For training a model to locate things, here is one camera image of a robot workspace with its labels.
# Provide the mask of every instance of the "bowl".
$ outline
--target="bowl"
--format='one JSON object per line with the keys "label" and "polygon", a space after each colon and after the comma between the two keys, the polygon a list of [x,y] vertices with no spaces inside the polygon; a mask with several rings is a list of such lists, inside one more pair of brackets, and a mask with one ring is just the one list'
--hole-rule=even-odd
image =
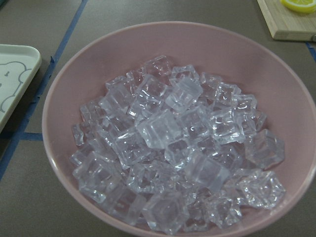
{"label": "bowl", "polygon": [[221,75],[252,93],[258,109],[268,115],[266,126],[285,142],[285,161],[272,168],[286,188],[273,210],[247,209],[227,229],[212,228],[181,236],[243,236],[273,223],[303,196],[316,167],[316,108],[298,76],[275,54],[258,43],[214,26],[189,22],[155,22],[124,28],[80,50],[56,76],[42,115],[48,159],[66,190],[104,222],[137,236],[162,237],[147,225],[130,226],[111,217],[78,190],[69,156],[77,148],[71,126],[80,122],[79,106],[105,94],[104,83],[166,55],[175,65],[193,64],[198,73]]}

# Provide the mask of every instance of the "table surface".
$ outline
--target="table surface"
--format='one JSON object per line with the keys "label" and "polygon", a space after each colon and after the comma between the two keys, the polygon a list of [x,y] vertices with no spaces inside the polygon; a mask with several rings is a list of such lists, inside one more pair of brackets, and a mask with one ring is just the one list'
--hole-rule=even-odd
{"label": "table surface", "polygon": [[[38,49],[42,65],[0,134],[0,236],[131,236],[63,188],[44,150],[41,114],[52,81],[76,52],[112,31],[154,21],[199,22],[244,35],[284,60],[316,100],[316,58],[305,42],[273,40],[256,0],[7,0],[0,6],[0,43]],[[291,211],[249,237],[316,236],[315,213],[314,180]]]}

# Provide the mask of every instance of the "white tray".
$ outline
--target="white tray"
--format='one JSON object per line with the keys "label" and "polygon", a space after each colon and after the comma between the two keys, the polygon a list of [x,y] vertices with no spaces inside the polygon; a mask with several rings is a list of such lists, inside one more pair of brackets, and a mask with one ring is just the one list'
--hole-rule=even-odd
{"label": "white tray", "polygon": [[0,44],[0,132],[40,65],[37,49]]}

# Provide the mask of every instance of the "yellow lemon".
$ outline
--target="yellow lemon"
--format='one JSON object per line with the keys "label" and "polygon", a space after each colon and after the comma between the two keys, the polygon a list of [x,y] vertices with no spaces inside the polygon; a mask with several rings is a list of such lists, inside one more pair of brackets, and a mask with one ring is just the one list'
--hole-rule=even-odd
{"label": "yellow lemon", "polygon": [[300,12],[312,13],[316,10],[316,0],[280,0],[287,8]]}

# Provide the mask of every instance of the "blue tape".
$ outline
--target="blue tape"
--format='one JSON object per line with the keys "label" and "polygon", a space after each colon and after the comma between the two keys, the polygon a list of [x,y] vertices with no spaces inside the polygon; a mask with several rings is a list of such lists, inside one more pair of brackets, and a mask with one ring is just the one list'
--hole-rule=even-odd
{"label": "blue tape", "polygon": [[308,42],[306,42],[305,44],[306,44],[308,50],[310,51],[312,57],[314,58],[314,60],[316,62],[316,49],[314,47],[312,47],[311,44]]}
{"label": "blue tape", "polygon": [[87,4],[88,0],[82,0],[81,4],[79,6],[79,8],[77,9],[62,41],[60,42],[55,55],[53,57],[51,57],[50,59],[50,63],[49,66],[43,76],[43,79],[35,93],[35,96],[33,98],[33,101],[31,102],[31,104],[29,105],[21,123],[19,124],[19,127],[17,128],[17,130],[15,132],[13,132],[13,134],[10,133],[4,133],[3,135],[1,135],[2,137],[6,137],[6,139],[10,139],[9,145],[6,148],[6,150],[4,151],[3,157],[0,160],[0,180],[4,175],[4,172],[7,168],[7,166],[9,165],[9,162],[14,154],[14,151],[16,149],[16,147],[19,144],[19,141],[21,139],[25,139],[25,140],[32,140],[32,141],[42,141],[42,134],[40,133],[25,133],[25,128],[27,127],[28,123],[29,123],[29,119],[32,116],[32,114],[34,113],[34,110],[40,100],[40,96],[43,94],[46,85],[56,67],[56,64],[59,60],[59,58],[61,57],[67,42],[72,34],[72,32],[74,31],[74,28]]}

